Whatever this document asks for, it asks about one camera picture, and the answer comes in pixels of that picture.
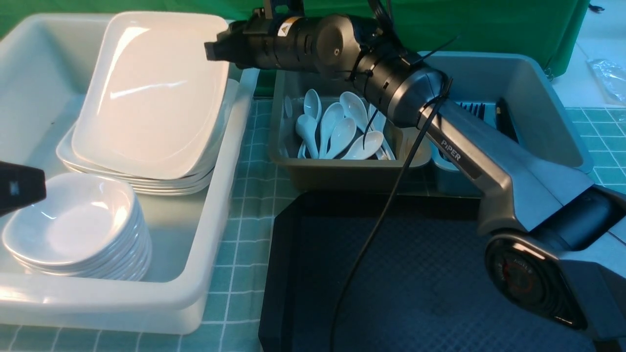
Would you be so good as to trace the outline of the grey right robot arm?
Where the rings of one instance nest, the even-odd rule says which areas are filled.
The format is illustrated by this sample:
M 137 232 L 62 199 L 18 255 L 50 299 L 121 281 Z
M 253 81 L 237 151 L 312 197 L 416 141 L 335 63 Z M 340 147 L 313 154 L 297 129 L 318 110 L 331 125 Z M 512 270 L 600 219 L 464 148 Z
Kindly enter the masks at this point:
M 396 127 L 416 127 L 481 191 L 485 267 L 515 305 L 595 341 L 625 336 L 625 195 L 538 158 L 449 98 L 452 78 L 411 53 L 378 0 L 374 17 L 258 7 L 204 44 L 211 62 L 342 79 Z

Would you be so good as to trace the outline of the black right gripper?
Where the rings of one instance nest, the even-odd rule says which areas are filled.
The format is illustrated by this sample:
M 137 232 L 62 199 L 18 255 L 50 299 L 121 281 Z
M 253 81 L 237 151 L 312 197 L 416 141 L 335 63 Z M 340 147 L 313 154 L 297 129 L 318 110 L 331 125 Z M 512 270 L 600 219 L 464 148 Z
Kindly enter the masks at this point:
M 210 62 L 350 79 L 362 59 L 362 18 L 348 14 L 305 17 L 302 13 L 269 16 L 266 11 L 253 11 L 248 20 L 231 22 L 216 42 L 206 42 L 204 47 Z

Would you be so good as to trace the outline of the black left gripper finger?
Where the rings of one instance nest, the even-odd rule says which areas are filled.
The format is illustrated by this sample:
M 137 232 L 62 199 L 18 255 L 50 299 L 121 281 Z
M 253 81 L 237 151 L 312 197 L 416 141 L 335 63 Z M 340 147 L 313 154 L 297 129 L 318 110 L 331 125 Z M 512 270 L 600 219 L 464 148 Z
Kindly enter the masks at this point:
M 16 163 L 0 163 L 0 216 L 46 198 L 45 173 Z

